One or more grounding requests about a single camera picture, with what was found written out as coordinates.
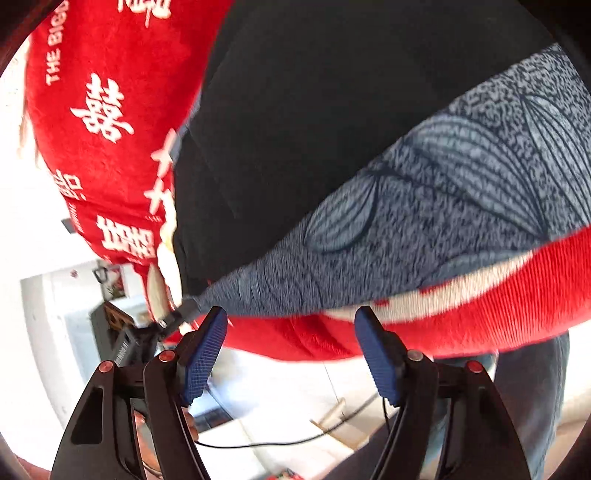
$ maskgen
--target white wall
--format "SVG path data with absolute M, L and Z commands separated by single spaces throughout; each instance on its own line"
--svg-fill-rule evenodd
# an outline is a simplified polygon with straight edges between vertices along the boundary
M 0 304 L 2 357 L 0 431 L 13 450 L 50 467 L 61 439 L 61 424 L 41 381 L 25 323 L 20 280 L 95 258 L 60 220 L 67 210 L 51 178 L 18 158 L 24 57 L 0 79 Z

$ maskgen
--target hand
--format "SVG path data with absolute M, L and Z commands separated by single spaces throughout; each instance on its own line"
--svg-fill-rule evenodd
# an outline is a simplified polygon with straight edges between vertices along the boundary
M 193 441 L 196 441 L 199 438 L 199 432 L 195 428 L 195 420 L 194 420 L 193 416 L 189 413 L 188 409 L 183 407 L 182 410 L 183 410 L 185 422 L 187 423 L 187 427 L 189 427 L 189 432 L 191 433 L 191 438 L 193 439 Z M 135 416 L 136 427 L 139 427 L 140 425 L 143 425 L 145 423 L 145 418 L 142 414 L 140 414 L 138 412 L 134 412 L 134 416 Z M 142 461 L 147 466 L 149 466 L 152 470 L 154 470 L 156 472 L 160 472 L 161 470 L 160 470 L 160 464 L 158 463 L 158 458 L 156 457 L 156 455 L 154 454 L 152 449 L 148 446 L 148 444 L 145 442 L 145 440 L 141 434 L 138 434 L 138 444 L 139 444 L 139 454 L 142 458 Z M 154 478 L 154 476 L 149 474 L 149 472 L 147 470 L 146 470 L 146 474 L 148 475 L 148 480 L 150 480 L 150 478 Z

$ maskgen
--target gray patterned fabric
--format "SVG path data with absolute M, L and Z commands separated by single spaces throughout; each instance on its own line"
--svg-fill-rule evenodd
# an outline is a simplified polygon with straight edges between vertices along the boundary
M 200 309 L 313 313 L 539 247 L 591 223 L 590 153 L 591 96 L 554 45 L 416 126 Z

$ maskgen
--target black device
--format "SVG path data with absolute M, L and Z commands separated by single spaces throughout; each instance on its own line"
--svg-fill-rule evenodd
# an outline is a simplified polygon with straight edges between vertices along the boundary
M 175 351 L 122 367 L 102 362 L 66 427 L 50 479 L 145 480 L 134 422 L 142 404 L 163 478 L 210 480 L 181 407 L 203 392 L 227 325 L 225 311 L 214 307 Z M 450 399 L 438 480 L 530 479 L 511 419 L 480 363 L 450 367 L 408 351 L 369 307 L 358 310 L 355 332 L 380 395 L 400 407 L 372 480 L 417 480 L 438 398 Z M 588 478 L 573 476 L 573 465 L 587 465 L 580 444 L 589 446 L 590 430 L 587 425 L 573 449 L 579 455 L 569 455 L 571 466 L 561 466 L 553 479 Z

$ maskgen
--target black cable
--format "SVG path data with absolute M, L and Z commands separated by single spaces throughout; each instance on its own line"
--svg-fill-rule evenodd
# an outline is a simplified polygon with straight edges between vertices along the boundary
M 376 398 L 378 398 L 378 397 L 379 397 L 379 394 L 377 394 L 377 393 L 373 394 L 371 396 L 371 398 L 369 398 L 365 402 L 363 402 L 363 404 L 357 410 L 355 410 L 351 415 L 347 415 L 346 417 L 344 417 L 343 420 L 341 420 L 340 422 L 338 422 L 337 425 L 335 425 L 334 427 L 329 428 L 325 432 L 319 433 L 318 435 L 314 435 L 313 437 L 310 437 L 310 438 L 307 438 L 307 439 L 304 439 L 304 440 L 298 440 L 296 442 L 249 443 L 247 445 L 235 445 L 235 446 L 208 445 L 207 443 L 201 443 L 200 441 L 196 441 L 195 443 L 197 445 L 202 446 L 202 447 L 217 448 L 217 449 L 220 449 L 220 450 L 231 450 L 231 449 L 253 448 L 253 447 L 287 447 L 287 446 L 290 446 L 290 445 L 300 445 L 302 443 L 307 443 L 307 442 L 311 442 L 312 440 L 319 439 L 320 437 L 323 437 L 324 435 L 327 435 L 329 433 L 332 433 L 337 428 L 342 427 L 350 419 L 352 419 L 353 417 L 355 417 L 356 415 L 358 415 L 359 413 L 361 413 L 364 409 L 366 409 L 367 407 L 369 407 L 369 405 Z
M 384 420 L 386 421 L 386 429 L 388 431 L 388 435 L 390 435 L 390 432 L 392 431 L 392 429 L 390 428 L 390 419 L 388 417 L 388 410 L 386 410 L 386 399 L 384 397 L 382 397 L 382 411 L 384 412 Z

